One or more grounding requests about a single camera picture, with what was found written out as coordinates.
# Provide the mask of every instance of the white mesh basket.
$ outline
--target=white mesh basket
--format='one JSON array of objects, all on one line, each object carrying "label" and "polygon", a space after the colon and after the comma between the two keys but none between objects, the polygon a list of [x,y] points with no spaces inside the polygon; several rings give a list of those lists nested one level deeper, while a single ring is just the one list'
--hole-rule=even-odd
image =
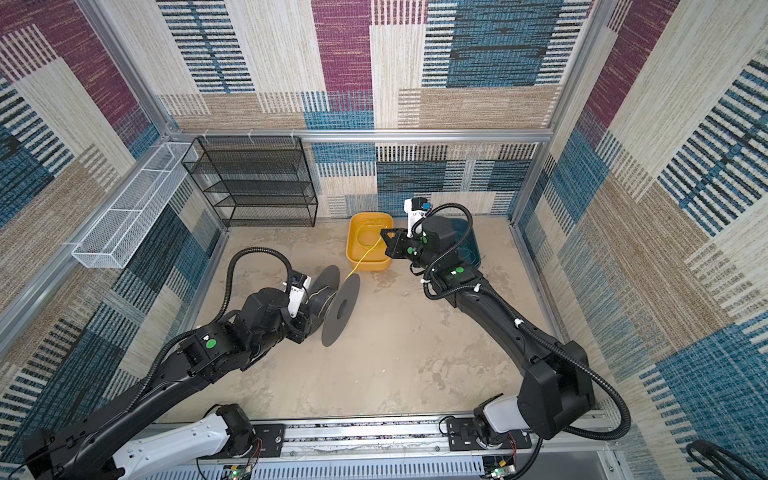
[{"label": "white mesh basket", "polygon": [[187,175],[181,158],[189,144],[167,142],[94,223],[72,252],[86,268],[125,268]]}]

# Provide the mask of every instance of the robotic arm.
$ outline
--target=robotic arm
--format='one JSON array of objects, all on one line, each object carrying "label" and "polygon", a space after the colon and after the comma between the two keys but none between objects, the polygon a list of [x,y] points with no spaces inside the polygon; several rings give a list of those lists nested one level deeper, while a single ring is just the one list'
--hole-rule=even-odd
[{"label": "robotic arm", "polygon": [[[461,239],[456,239],[448,219],[435,215],[448,207],[458,208],[467,216],[468,229]],[[508,430],[530,428],[540,437],[536,454],[541,439],[551,439],[560,431],[601,440],[626,434],[629,411],[618,393],[589,369],[584,350],[575,342],[561,345],[528,323],[479,270],[458,258],[458,245],[472,231],[469,212],[458,204],[430,209],[429,203],[418,197],[406,201],[406,212],[414,212],[408,229],[381,232],[386,254],[424,268],[425,295],[431,300],[445,298],[477,321],[524,375],[517,397],[493,398],[475,409],[478,442],[493,448],[496,439]],[[264,288],[248,296],[242,310],[227,312],[235,265],[248,253],[268,253],[283,261],[285,290]],[[128,480],[203,455],[234,458],[252,452],[256,433],[237,405],[222,406],[199,422],[172,432],[140,441],[131,439],[181,400],[232,370],[250,368],[283,339],[301,343],[316,332],[333,308],[331,301],[325,310],[336,294],[338,269],[335,280],[327,281],[326,273],[320,277],[325,281],[318,279],[317,283],[325,286],[313,285],[307,292],[311,279],[294,271],[281,253],[262,247],[241,250],[230,261],[224,302],[211,323],[173,338],[139,384],[88,417],[56,432],[39,430],[25,440],[25,463],[33,476],[44,480]],[[331,290],[323,292],[329,286]],[[177,344],[179,348],[168,355]],[[621,424],[612,432],[569,426],[594,406],[593,381],[619,406]]]}]

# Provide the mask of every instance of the yellow bin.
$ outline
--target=yellow bin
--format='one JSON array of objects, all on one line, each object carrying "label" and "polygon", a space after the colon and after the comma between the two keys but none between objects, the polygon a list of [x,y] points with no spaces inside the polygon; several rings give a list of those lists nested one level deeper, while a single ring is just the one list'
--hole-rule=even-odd
[{"label": "yellow bin", "polygon": [[[346,239],[346,258],[354,267],[360,262],[357,270],[386,270],[392,259],[384,254],[386,245],[379,241],[382,228],[392,228],[394,222],[388,214],[379,212],[362,212],[349,221],[349,236]],[[371,247],[376,246],[366,255]]]}]

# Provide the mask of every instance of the stained surface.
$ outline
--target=stained surface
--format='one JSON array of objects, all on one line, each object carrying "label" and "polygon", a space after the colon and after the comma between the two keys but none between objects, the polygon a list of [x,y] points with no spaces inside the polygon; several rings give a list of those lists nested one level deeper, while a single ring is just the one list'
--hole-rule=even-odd
[{"label": "stained surface", "polygon": [[[271,247],[293,268],[318,275],[331,263],[342,278],[347,220],[315,228],[239,227],[232,230],[199,322],[220,308],[227,264],[238,250]],[[481,270],[532,322],[545,329],[528,276],[502,217],[475,218]],[[277,259],[253,254],[235,272],[231,306],[284,276]],[[247,372],[231,372],[185,400],[165,422],[199,419],[213,403],[238,402],[251,418],[469,410],[499,392],[516,393],[521,381],[512,361],[491,337],[446,301],[427,300],[404,260],[379,273],[361,273],[355,312],[331,347],[320,334],[297,345],[280,343]]]}]

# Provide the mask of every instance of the yellow plastic container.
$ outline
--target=yellow plastic container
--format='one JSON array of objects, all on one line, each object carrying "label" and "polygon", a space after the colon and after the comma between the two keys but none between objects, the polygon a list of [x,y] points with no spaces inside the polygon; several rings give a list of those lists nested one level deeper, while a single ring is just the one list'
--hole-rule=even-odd
[{"label": "yellow plastic container", "polygon": [[[349,220],[349,235],[346,239],[346,258],[352,267],[360,262],[357,270],[386,270],[392,263],[392,259],[386,256],[386,245],[381,238],[382,228],[392,228],[394,221],[388,214],[380,212],[362,212]],[[366,255],[371,247],[376,248]]]}]

